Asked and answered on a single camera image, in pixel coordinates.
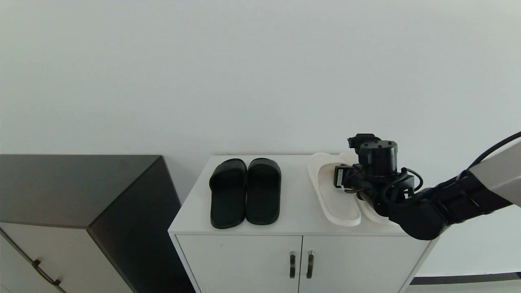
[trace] cabinet top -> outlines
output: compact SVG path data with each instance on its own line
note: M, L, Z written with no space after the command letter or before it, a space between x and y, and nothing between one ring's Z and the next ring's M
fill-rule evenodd
M208 185L214 169L229 158L238 157L248 166L257 157L276 161L282 171L280 215L271 225L258 226L244 220L228 229L210 224L211 191ZM180 235L338 235L338 236L407 236L396 226L374 223L362 214L356 227L342 227L327 220L307 174L310 155L239 155L212 156L168 229Z
M0 222L86 228L159 158L0 155Z

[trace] black slide sandal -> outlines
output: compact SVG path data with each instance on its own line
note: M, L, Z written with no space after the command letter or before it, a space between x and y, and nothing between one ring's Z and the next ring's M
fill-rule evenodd
M281 172L277 162L256 158L248 167L246 219L255 225L269 225L280 213Z
M239 158L222 162L210 177L210 223L217 229L235 227L244 220L246 164Z

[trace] dark gray cabinet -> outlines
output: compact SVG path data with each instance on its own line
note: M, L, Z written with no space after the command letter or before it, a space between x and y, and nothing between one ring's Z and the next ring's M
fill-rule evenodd
M180 209L158 155L0 155L11 293L193 292L168 236Z

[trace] black baseboard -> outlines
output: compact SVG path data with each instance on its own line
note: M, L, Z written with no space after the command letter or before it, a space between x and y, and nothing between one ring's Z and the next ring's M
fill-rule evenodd
M496 281L517 280L517 279L521 279L521 273L449 276L449 277L416 277L412 280L411 285L464 284L464 283L496 282Z

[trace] white slide sandal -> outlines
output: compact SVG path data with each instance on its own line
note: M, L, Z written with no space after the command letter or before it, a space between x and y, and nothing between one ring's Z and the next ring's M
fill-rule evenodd
M353 227L362 220L356 196L333 184L334 167L345 163L339 155L316 153L307 163L307 172L326 218L333 224Z
M344 164L353 165L358 163L358 157L353 151L343 152L340 154L340 157L344 161ZM390 221L386 217L380 216L377 212L375 212L375 210L373 210L373 208L367 202L360 200L359 198L356 198L355 200L358 203L358 206L360 207L364 215L369 220L382 225L398 226L397 223Z

